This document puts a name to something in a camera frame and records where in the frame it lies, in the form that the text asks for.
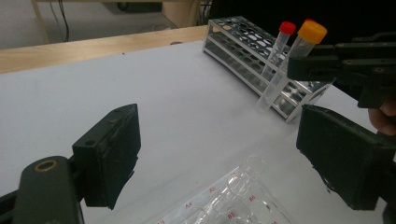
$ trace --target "test tube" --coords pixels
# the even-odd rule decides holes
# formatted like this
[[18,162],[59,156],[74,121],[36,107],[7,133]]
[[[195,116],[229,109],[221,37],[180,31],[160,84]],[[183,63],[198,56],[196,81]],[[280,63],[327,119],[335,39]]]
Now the test tube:
[[257,111],[266,112],[289,82],[287,77],[289,57],[307,56],[312,48],[316,44],[319,44],[326,34],[327,29],[315,21],[306,20],[303,23],[288,55],[277,69],[267,88],[265,88],[262,96],[257,102],[255,106]]
[[262,69],[262,77],[266,79],[271,78],[274,69],[269,65],[269,63],[271,63],[274,68],[276,67],[279,56],[283,52],[283,49],[286,47],[289,37],[294,33],[295,29],[296,26],[289,21],[283,21],[280,24],[279,34],[277,35],[275,44],[273,45],[273,49],[271,50],[271,54],[270,56],[268,56],[268,63],[266,63],[264,68]]

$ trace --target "finger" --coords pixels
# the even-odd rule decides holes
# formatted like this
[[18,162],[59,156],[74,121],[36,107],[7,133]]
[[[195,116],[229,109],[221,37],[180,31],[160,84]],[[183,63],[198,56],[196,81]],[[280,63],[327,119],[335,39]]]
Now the finger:
[[387,116],[396,116],[396,99],[387,97],[380,108]]
[[369,109],[369,119],[373,126],[381,133],[387,135],[396,134],[396,124],[393,123],[383,112],[379,109]]

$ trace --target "cable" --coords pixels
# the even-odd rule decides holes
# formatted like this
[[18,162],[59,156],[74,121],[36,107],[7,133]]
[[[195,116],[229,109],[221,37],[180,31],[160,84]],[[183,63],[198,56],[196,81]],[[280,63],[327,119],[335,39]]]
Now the cable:
[[209,11],[212,6],[212,2],[205,2],[200,5],[200,17],[198,25],[205,25],[208,21]]
[[64,42],[69,42],[69,25],[67,24],[66,16],[64,15],[64,1],[59,1],[59,8],[61,9],[62,16],[64,17],[64,26],[66,27],[66,37],[64,38]]
[[56,16],[55,11],[53,10],[52,0],[49,0],[49,6],[50,6],[50,10],[52,11],[53,17],[56,20],[56,24],[58,25],[58,31],[59,31],[59,34],[61,35],[61,39],[64,39],[64,33],[62,32],[61,24],[59,24],[58,17]]

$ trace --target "white tabletop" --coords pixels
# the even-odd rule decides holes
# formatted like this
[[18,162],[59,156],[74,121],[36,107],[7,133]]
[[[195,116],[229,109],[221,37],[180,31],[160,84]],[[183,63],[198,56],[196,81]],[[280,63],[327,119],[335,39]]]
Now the white tabletop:
[[[381,223],[326,190],[296,148],[299,119],[258,114],[259,99],[210,56],[203,42],[120,54],[0,76],[0,195],[21,171],[71,146],[112,109],[137,103],[142,147],[113,211],[87,208],[86,223],[151,223],[227,174],[249,155],[266,161],[262,181],[299,223]],[[317,105],[375,131],[367,111],[334,87]]]

